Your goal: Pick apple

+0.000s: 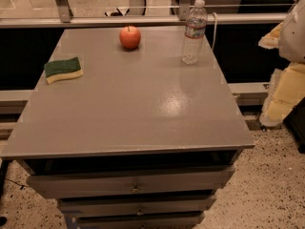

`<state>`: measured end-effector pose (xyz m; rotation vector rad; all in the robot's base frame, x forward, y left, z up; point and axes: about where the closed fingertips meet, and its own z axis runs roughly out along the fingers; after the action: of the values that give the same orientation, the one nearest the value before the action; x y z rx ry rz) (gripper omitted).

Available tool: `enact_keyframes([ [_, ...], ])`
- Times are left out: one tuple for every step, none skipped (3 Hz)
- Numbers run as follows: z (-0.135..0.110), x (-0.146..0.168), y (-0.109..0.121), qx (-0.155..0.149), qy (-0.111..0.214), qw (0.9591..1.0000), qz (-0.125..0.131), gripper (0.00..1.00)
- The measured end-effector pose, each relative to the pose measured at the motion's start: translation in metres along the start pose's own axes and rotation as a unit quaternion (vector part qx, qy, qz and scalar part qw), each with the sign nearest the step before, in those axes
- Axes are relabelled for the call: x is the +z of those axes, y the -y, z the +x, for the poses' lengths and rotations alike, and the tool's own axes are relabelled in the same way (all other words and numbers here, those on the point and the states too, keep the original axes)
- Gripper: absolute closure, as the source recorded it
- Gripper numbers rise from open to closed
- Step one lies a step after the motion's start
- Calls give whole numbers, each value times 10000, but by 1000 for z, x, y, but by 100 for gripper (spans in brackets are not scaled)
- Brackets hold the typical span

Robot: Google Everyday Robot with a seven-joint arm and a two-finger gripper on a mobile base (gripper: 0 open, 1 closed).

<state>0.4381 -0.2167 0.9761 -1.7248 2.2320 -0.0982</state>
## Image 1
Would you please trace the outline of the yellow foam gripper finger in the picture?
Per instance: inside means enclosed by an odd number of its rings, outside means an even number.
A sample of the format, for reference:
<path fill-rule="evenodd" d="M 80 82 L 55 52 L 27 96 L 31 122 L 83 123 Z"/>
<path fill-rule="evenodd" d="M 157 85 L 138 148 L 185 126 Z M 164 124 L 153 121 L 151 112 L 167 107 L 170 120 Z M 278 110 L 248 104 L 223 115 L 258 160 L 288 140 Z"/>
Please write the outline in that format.
<path fill-rule="evenodd" d="M 268 50 L 277 49 L 282 25 L 283 23 L 279 23 L 270 32 L 264 35 L 259 40 L 258 46 Z"/>
<path fill-rule="evenodd" d="M 305 64 L 292 62 L 284 70 L 275 69 L 259 122 L 266 127 L 279 125 L 304 97 Z"/>

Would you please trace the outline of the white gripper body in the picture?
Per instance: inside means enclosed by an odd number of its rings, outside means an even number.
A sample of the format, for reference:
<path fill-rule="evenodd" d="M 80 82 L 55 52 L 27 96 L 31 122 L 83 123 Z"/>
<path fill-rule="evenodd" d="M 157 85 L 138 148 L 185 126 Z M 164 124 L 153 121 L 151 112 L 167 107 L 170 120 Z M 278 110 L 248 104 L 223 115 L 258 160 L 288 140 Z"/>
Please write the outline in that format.
<path fill-rule="evenodd" d="M 299 0 L 283 21 L 279 55 L 291 62 L 305 63 L 305 0 Z"/>

